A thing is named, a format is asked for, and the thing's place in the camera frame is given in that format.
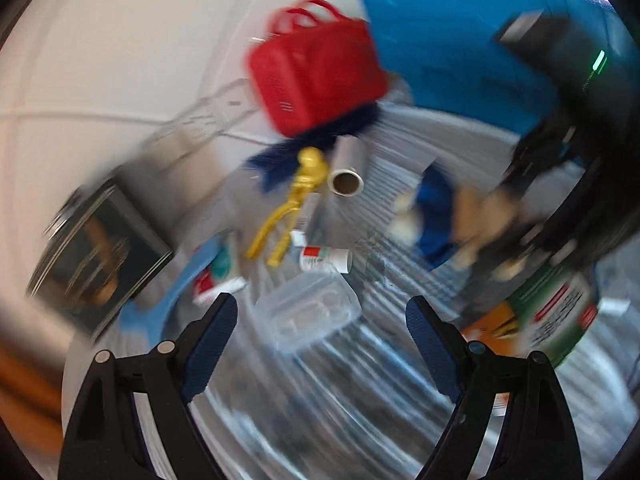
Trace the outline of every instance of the blue towel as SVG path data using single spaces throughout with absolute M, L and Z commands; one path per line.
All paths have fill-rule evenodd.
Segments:
M 640 55 L 616 13 L 593 0 L 363 0 L 380 64 L 415 104 L 524 136 L 558 106 L 553 83 L 493 41 L 507 20 L 543 10 L 575 20 L 635 74 Z
M 262 191 L 267 193 L 296 173 L 298 152 L 302 148 L 312 146 L 327 152 L 334 146 L 337 137 L 341 135 L 359 136 L 367 126 L 378 119 L 378 113 L 376 103 L 362 105 L 335 121 L 320 124 L 297 137 L 267 148 L 252 156 L 245 163 L 245 166 L 264 173 Z

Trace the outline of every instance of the yellow figurine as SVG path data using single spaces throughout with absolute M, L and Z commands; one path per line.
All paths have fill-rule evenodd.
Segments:
M 324 161 L 322 152 L 317 148 L 303 148 L 300 150 L 298 153 L 298 162 L 300 163 L 300 167 L 293 177 L 293 183 L 289 189 L 287 201 L 271 213 L 267 221 L 262 224 L 262 227 L 258 230 L 254 241 L 246 252 L 247 258 L 254 260 L 258 257 L 258 254 L 260 254 L 264 247 L 264 243 L 267 241 L 269 233 L 276 227 L 276 224 L 280 220 L 289 214 L 287 229 L 267 259 L 267 265 L 270 267 L 277 267 L 282 263 L 282 259 L 289 249 L 289 232 L 296 225 L 296 219 L 298 218 L 302 203 L 309 193 L 319 186 L 322 186 L 322 183 L 324 183 L 329 175 L 329 166 Z

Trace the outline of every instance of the stainless steel surface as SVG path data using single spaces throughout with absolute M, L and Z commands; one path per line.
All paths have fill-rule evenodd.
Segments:
M 353 270 L 346 279 L 359 296 L 363 316 L 311 348 L 279 355 L 260 342 L 260 327 L 252 325 L 247 306 L 300 272 L 298 252 L 292 250 L 277 269 L 241 262 L 249 283 L 236 294 L 238 326 L 206 391 L 190 404 L 204 441 L 230 479 L 413 479 L 451 414 L 452 404 L 437 392 L 411 340 L 404 306 L 423 294 L 444 319 L 452 319 L 456 312 L 450 299 L 466 276 L 450 264 L 430 271 L 415 251 L 391 243 L 385 230 L 396 194 L 413 189 L 434 158 L 454 179 L 489 189 L 507 167 L 516 139 L 476 121 L 394 104 L 385 105 L 382 120 L 364 139 L 370 152 L 364 192 L 352 198 L 329 194 L 312 238 L 353 251 Z M 568 168 L 537 182 L 527 196 L 530 207 L 555 208 L 577 175 Z M 231 174 L 180 226 L 177 256 L 143 296 L 149 303 L 157 300 L 194 248 L 224 228 L 237 229 L 246 247 L 285 195 L 286 186 L 261 195 L 258 176 L 251 171 Z M 276 230 L 269 244 L 280 234 Z M 175 338 L 201 316 L 184 297 L 164 336 Z M 558 368 L 588 480 L 613 459 L 638 419 L 626 384 L 636 368 L 638 340 L 640 302 L 624 316 L 598 316 Z M 117 323 L 97 345 L 116 356 L 149 350 L 140 335 L 120 332 Z M 91 355 L 80 341 L 69 353 L 65 423 Z M 157 473 L 173 478 L 148 402 L 137 397 L 136 405 Z M 500 424 L 492 417 L 474 467 L 478 476 L 491 459 Z

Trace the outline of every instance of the paper towel roll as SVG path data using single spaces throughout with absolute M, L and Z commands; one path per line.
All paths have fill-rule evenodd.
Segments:
M 354 196 L 364 189 L 367 149 L 358 137 L 345 135 L 335 143 L 334 160 L 327 184 L 341 196 Z

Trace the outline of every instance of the small bottle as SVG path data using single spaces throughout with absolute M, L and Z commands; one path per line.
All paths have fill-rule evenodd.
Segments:
M 332 264 L 341 274 L 348 274 L 351 270 L 351 260 L 351 251 L 348 249 L 307 246 L 300 253 L 300 269 L 307 272 L 319 270 L 324 264 Z

